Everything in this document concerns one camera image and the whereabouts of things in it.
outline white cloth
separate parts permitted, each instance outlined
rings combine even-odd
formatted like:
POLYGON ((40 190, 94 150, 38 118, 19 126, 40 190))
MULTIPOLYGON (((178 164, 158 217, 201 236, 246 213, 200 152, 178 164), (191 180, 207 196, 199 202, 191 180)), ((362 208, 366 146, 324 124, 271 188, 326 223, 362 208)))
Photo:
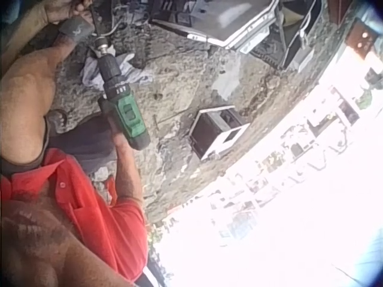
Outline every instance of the white cloth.
MULTIPOLYGON (((126 77, 127 83, 145 84, 153 81, 153 75, 148 71, 134 68, 128 61, 134 58, 134 54, 122 54, 116 57, 117 63, 120 65, 122 75, 126 77)), ((97 59, 88 57, 81 71, 83 84, 86 87, 94 87, 99 91, 103 91, 104 81, 97 67, 97 59)))

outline gray shorts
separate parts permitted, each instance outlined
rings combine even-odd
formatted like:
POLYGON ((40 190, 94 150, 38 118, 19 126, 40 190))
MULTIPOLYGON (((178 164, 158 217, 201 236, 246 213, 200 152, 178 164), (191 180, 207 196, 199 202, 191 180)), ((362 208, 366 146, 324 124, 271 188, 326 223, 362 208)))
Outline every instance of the gray shorts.
POLYGON ((47 148, 58 148, 73 155, 86 174, 97 171, 109 161, 117 159, 108 121, 101 115, 79 124, 74 129, 49 137, 49 124, 45 129, 44 146, 40 156, 29 164, 13 164, 1 158, 1 174, 27 172, 41 166, 47 148))

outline cordless drill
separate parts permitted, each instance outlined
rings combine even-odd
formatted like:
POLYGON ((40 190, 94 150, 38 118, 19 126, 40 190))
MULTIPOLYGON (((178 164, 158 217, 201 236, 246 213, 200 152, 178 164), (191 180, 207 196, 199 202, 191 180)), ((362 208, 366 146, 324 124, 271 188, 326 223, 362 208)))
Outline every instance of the cordless drill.
POLYGON ((140 151, 150 144, 148 130, 116 58, 107 52, 108 40, 97 34, 95 48, 101 54, 98 58, 98 68, 104 80, 106 95, 106 98, 101 97, 98 100, 98 104, 102 113, 111 117, 117 128, 123 132, 130 146, 140 151))

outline red polo shirt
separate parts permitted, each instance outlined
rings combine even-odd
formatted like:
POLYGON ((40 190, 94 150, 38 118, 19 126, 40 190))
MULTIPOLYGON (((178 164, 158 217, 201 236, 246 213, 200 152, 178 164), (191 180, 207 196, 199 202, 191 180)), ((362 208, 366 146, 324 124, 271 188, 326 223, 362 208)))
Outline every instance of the red polo shirt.
POLYGON ((148 255, 145 219, 138 204, 124 199, 108 206, 76 160, 58 149, 47 150, 39 169, 16 173, 11 181, 2 176, 1 201, 16 199, 21 192, 37 197, 48 179, 56 182, 56 201, 84 245, 126 279, 135 281, 148 255))

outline man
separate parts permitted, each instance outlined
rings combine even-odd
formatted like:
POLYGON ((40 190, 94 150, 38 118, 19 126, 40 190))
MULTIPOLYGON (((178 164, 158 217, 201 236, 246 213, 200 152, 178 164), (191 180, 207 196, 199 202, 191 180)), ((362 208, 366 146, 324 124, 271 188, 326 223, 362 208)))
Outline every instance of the man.
POLYGON ((53 101, 55 70, 93 31, 85 11, 90 4, 91 0, 78 5, 69 0, 40 2, 17 23, 2 51, 1 268, 2 276, 15 286, 129 286, 127 281, 136 280, 147 262, 142 185, 125 137, 114 127, 110 132, 107 121, 95 117, 55 137, 55 145, 49 143, 45 115, 53 101), (14 61, 45 25, 62 20, 52 47, 14 61), (94 148, 87 138, 115 146, 114 206, 97 195, 81 168, 95 158, 85 156, 87 147, 103 147, 94 148))

